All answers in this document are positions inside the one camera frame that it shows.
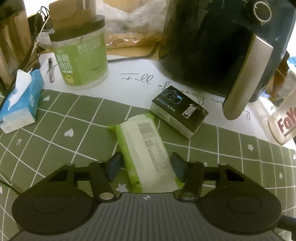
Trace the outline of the green wet wipes pack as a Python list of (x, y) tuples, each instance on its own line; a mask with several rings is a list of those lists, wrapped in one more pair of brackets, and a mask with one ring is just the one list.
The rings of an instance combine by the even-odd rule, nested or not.
[(176, 176), (150, 113), (108, 126), (115, 132), (133, 193), (166, 193), (184, 184)]

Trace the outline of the green grid tablecloth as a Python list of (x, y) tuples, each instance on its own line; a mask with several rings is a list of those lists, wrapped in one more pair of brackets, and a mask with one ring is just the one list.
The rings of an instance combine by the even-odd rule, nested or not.
[[(11, 213), (18, 194), (65, 164), (88, 166), (119, 151), (110, 125), (147, 110), (108, 99), (45, 90), (34, 124), (1, 133), (1, 240), (19, 229)], [(203, 123), (187, 139), (159, 118), (157, 130), (168, 153), (205, 166), (226, 163), (273, 193), (282, 212), (295, 216), (295, 151)]]

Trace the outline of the black card box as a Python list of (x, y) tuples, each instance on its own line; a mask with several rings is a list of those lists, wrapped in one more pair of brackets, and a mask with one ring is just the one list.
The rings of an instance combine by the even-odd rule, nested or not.
[(171, 85), (152, 100), (151, 112), (188, 139), (208, 115), (206, 109)]

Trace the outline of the blue tissue pack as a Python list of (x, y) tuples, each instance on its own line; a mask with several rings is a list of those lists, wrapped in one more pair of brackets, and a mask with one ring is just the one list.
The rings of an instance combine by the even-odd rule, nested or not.
[(12, 133), (36, 122), (43, 87), (44, 80), (39, 69), (17, 71), (15, 88), (1, 108), (1, 129), (4, 133)]

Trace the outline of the black pen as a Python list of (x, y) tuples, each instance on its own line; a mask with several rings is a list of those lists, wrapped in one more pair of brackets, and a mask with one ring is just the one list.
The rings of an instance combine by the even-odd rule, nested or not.
[(51, 83), (55, 81), (54, 79), (54, 70), (53, 70), (53, 61), (52, 58), (48, 59), (48, 73), (49, 73), (49, 80)]

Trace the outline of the grey lid shaker bottle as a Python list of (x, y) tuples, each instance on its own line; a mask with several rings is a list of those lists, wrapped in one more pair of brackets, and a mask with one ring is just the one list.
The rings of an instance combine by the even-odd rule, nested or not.
[(288, 61), (288, 67), (286, 79), (292, 83), (291, 92), (268, 119), (269, 130), (280, 145), (295, 137), (295, 66)]

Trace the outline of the green label plastic jar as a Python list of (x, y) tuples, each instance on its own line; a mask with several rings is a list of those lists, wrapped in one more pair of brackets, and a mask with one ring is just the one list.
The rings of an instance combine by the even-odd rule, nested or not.
[(65, 84), (92, 88), (108, 75), (105, 17), (95, 1), (55, 1), (49, 5), (51, 46)]

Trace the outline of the black air fryer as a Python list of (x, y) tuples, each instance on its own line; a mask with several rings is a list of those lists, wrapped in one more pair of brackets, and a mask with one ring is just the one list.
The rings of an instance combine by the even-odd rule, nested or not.
[(170, 1), (159, 60), (178, 80), (224, 97), (237, 119), (281, 63), (295, 1)]

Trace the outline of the black electric kettle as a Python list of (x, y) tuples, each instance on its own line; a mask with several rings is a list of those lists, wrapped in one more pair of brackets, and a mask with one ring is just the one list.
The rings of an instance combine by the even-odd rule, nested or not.
[(23, 1), (1, 1), (1, 91), (10, 89), (16, 72), (32, 58), (34, 40)]

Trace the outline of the clear plastic bag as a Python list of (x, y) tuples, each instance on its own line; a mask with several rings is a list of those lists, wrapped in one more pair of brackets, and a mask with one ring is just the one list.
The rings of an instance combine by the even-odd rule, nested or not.
[(169, 1), (96, 1), (105, 16), (108, 49), (149, 46), (161, 40)]

